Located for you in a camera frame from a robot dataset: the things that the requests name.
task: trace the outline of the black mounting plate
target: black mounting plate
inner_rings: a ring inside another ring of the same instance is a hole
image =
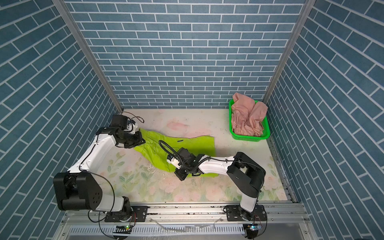
[[[239,205],[227,205],[224,207],[224,212],[227,215],[228,222],[236,222],[236,221],[244,221],[244,219],[240,215]],[[259,216],[260,221],[266,221],[267,216],[262,205],[256,205],[255,209],[251,213],[253,216]]]
[[[144,222],[145,218],[147,217],[147,206],[132,206],[133,212],[132,215],[135,216],[136,214],[136,222]],[[105,217],[105,222],[120,222],[120,219],[125,217],[125,213],[123,212],[111,212],[108,213]]]

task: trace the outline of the green cloth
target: green cloth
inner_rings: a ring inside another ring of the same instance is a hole
[[[167,137],[158,132],[140,129],[145,143],[135,147],[134,149],[148,159],[152,165],[166,172],[174,172],[176,167],[167,162],[167,153],[160,147],[159,140],[163,140],[175,151],[180,148],[186,148],[195,156],[198,154],[206,154],[215,156],[215,140],[210,136],[201,136],[195,138],[183,137]],[[218,174],[208,173],[201,174],[203,177],[216,177]]]

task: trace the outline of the stain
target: stain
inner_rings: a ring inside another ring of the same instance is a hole
[[[211,130],[206,129],[206,128],[200,128],[200,129],[197,129],[193,132],[187,132],[185,134],[185,137],[192,138],[192,137],[206,136],[206,135],[210,135],[210,134],[211,134]]]
[[[171,121],[167,123],[167,127],[175,131],[185,132],[187,128],[189,128],[189,125],[185,125],[180,122]]]

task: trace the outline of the metal vent grille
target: metal vent grille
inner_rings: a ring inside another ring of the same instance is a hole
[[[116,228],[115,225],[109,225],[109,226],[101,226],[101,229],[106,234],[112,234],[113,230]],[[69,231],[69,234],[71,235],[103,235],[100,231],[100,228],[98,225],[78,225],[78,226],[71,226],[71,229]]]
[[[124,230],[116,228],[117,225],[102,226],[104,233],[115,236],[132,236],[132,237],[143,237],[143,236],[170,236],[170,235],[190,235],[190,234],[244,234],[244,229],[241,224],[212,224],[207,225],[191,225],[191,224],[167,224],[164,225],[163,229],[156,224],[136,225],[130,234],[122,233]],[[69,231],[70,235],[102,235],[99,226],[93,225],[78,225],[71,226]]]

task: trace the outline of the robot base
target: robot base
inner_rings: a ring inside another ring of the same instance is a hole
[[[243,210],[239,205],[227,205],[224,207],[224,212],[227,215],[228,222],[243,221],[243,219],[248,221],[266,221],[267,219],[264,206],[262,205],[256,205],[252,213]]]
[[[136,216],[136,222],[145,222],[145,219],[147,217],[147,206],[132,206],[132,216]],[[105,222],[125,222],[126,213],[125,212],[111,212],[108,213],[105,217]]]

